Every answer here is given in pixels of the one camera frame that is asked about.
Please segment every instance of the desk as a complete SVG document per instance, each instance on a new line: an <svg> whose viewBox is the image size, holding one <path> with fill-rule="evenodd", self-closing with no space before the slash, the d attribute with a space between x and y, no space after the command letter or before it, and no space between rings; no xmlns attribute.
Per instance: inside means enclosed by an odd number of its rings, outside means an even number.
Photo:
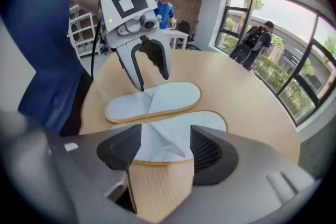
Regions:
<svg viewBox="0 0 336 224"><path fill-rule="evenodd" d="M170 30L169 28L167 29L160 29L160 31L166 35L169 39L173 39L173 49L176 49L176 42L178 38L183 39L182 43L182 49L185 50L185 47L187 46L187 41L188 41L188 36L189 34L183 33L178 30Z"/></svg>
<svg viewBox="0 0 336 224"><path fill-rule="evenodd" d="M294 124L276 97L252 73L216 52L172 50L171 55L170 82L194 83L201 89L202 98L197 106L186 112L157 116L151 121L188 112L215 111L225 119L228 132L264 142L298 163L300 143ZM145 88L163 83L158 68L147 55L137 52L136 58ZM81 134L111 128L113 124L104 114L106 104L113 98L135 91L117 55L112 54L85 98ZM161 221L189 195L192 179L193 163L167 166L132 164L130 180L138 216L153 223Z"/></svg>

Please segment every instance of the man with backpack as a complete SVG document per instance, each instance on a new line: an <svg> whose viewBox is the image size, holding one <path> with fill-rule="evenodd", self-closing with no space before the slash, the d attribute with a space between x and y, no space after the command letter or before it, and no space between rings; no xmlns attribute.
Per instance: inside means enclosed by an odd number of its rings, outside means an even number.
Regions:
<svg viewBox="0 0 336 224"><path fill-rule="evenodd" d="M274 24L271 21L265 22L263 26L253 26L245 35L241 44L239 44L234 51L230 54L230 57L237 59L239 51L248 50L246 59L240 59L239 62L243 62L242 66L247 70L251 70L253 62L259 56L260 53L266 53L270 47L272 32Z"/></svg>

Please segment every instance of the person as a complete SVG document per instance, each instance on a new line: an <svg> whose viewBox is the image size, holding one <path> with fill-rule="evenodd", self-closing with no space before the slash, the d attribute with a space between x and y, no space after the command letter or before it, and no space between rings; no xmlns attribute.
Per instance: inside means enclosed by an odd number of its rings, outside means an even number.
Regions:
<svg viewBox="0 0 336 224"><path fill-rule="evenodd" d="M253 26L248 32L247 36L249 38L244 38L243 43L248 45L251 48L251 53L248 56L248 58L243 62L242 66L246 68L247 70L251 70L254 61L260 54L265 54L269 50L271 39L272 39L272 32L274 29L274 24L271 21L265 22L265 24L262 26L262 44L259 48L255 48L256 39L259 38L261 33L258 33L260 27L259 26Z"/></svg>
<svg viewBox="0 0 336 224"><path fill-rule="evenodd" d="M61 136L77 135L80 111L92 84L67 39L71 0L5 0L2 18L36 73L18 111ZM98 13L98 0L75 0Z"/></svg>
<svg viewBox="0 0 336 224"><path fill-rule="evenodd" d="M159 0L154 11L156 15L161 15L160 29L168 28L168 17L172 23L176 23L173 5L167 0Z"/></svg>

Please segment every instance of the white shelf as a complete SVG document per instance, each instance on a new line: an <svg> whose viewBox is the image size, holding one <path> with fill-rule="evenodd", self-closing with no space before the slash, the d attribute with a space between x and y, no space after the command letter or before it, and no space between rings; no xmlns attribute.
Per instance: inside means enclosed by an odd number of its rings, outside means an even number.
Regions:
<svg viewBox="0 0 336 224"><path fill-rule="evenodd" d="M75 46L79 46L79 45L82 45L82 44L84 44L84 43L92 42L92 41L94 41L94 38L93 38L93 37L92 37L92 38L85 39L85 40L82 40L82 41L79 41L79 42L75 43Z"/></svg>
<svg viewBox="0 0 336 224"><path fill-rule="evenodd" d="M77 21L86 19L86 18L90 17L90 15L91 15L91 13L83 14L83 15L81 15L81 16L79 16L79 17L76 17L75 19L70 20L70 23L73 24L73 23L75 23L75 22L77 22Z"/></svg>
<svg viewBox="0 0 336 224"><path fill-rule="evenodd" d="M92 46L93 44L86 45L85 48L77 48L78 56L84 56L92 54ZM99 46L97 44L95 52L99 53Z"/></svg>
<svg viewBox="0 0 336 224"><path fill-rule="evenodd" d="M70 11L72 12L72 11L75 11L75 10L78 10L78 9L81 9L80 6L79 5L75 5L75 6L72 6L70 8Z"/></svg>
<svg viewBox="0 0 336 224"><path fill-rule="evenodd" d="M88 55L88 54L92 54L92 50L87 50L87 51L85 50L85 51L79 53L78 55L79 55L79 57L81 57L81 56Z"/></svg>
<svg viewBox="0 0 336 224"><path fill-rule="evenodd" d="M84 27L84 28L80 28L79 30L75 31L75 32L72 32L72 34L77 34L79 32L82 32L82 31L85 31L85 30L88 30L88 29L92 29L92 26L87 26L87 27Z"/></svg>

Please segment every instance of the slipper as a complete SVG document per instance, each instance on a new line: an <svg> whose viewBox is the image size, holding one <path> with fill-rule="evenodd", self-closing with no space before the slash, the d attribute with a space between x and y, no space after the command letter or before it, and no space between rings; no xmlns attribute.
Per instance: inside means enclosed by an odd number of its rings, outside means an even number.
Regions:
<svg viewBox="0 0 336 224"><path fill-rule="evenodd" d="M105 116L113 123L141 120L190 109L200 98L201 91L195 84L165 83L113 99L106 106Z"/></svg>
<svg viewBox="0 0 336 224"><path fill-rule="evenodd" d="M192 162L194 156L190 149L191 125L227 130L224 119L210 111L193 112L167 120L142 123L141 146L133 162L147 165Z"/></svg>

